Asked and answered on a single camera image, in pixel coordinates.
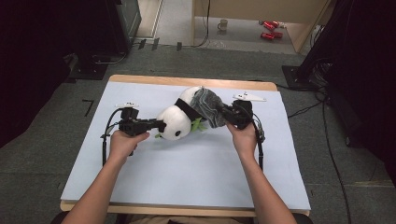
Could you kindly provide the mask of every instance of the table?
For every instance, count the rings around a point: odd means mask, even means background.
[[[193,1],[192,27],[194,17],[206,17],[209,0]],[[316,25],[330,18],[334,4],[335,0],[216,0],[210,2],[209,17],[286,22],[294,49],[300,52]]]

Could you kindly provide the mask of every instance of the forearm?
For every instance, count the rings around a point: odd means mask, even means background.
[[[63,223],[104,223],[121,166],[119,162],[107,161]]]
[[[259,223],[296,223],[253,156],[240,156]]]

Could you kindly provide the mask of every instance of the gray carpet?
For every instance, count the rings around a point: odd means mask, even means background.
[[[262,80],[286,85],[281,65],[304,56],[221,49],[133,49],[107,68],[104,80],[62,84],[30,128],[0,149],[0,223],[50,223],[79,148],[113,74]],[[312,92],[281,91],[288,114],[313,105]],[[86,112],[94,100],[93,107]],[[342,125],[324,107],[334,159],[346,187],[352,223],[395,223],[396,190],[384,165],[364,148],[345,146]],[[321,105],[290,119],[315,223],[347,223],[346,203],[326,145]],[[106,223],[114,221],[108,215]]]

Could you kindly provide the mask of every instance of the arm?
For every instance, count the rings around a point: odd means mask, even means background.
[[[104,223],[111,193],[122,165],[137,143],[147,139],[149,133],[130,137],[121,131],[111,136],[107,162],[91,186],[65,217],[63,223]]]
[[[244,130],[238,130],[230,123],[227,127],[233,135],[233,144],[244,168],[259,223],[296,223],[254,158],[257,140],[253,124]]]

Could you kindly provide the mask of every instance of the hand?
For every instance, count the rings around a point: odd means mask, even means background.
[[[116,160],[124,164],[126,158],[136,149],[137,144],[146,140],[148,137],[149,133],[141,133],[132,137],[120,130],[115,131],[111,135],[110,154],[108,159]]]
[[[226,123],[228,130],[233,135],[233,145],[239,157],[254,159],[254,150],[257,145],[257,138],[254,126],[250,123],[245,129],[239,130],[231,123]]]

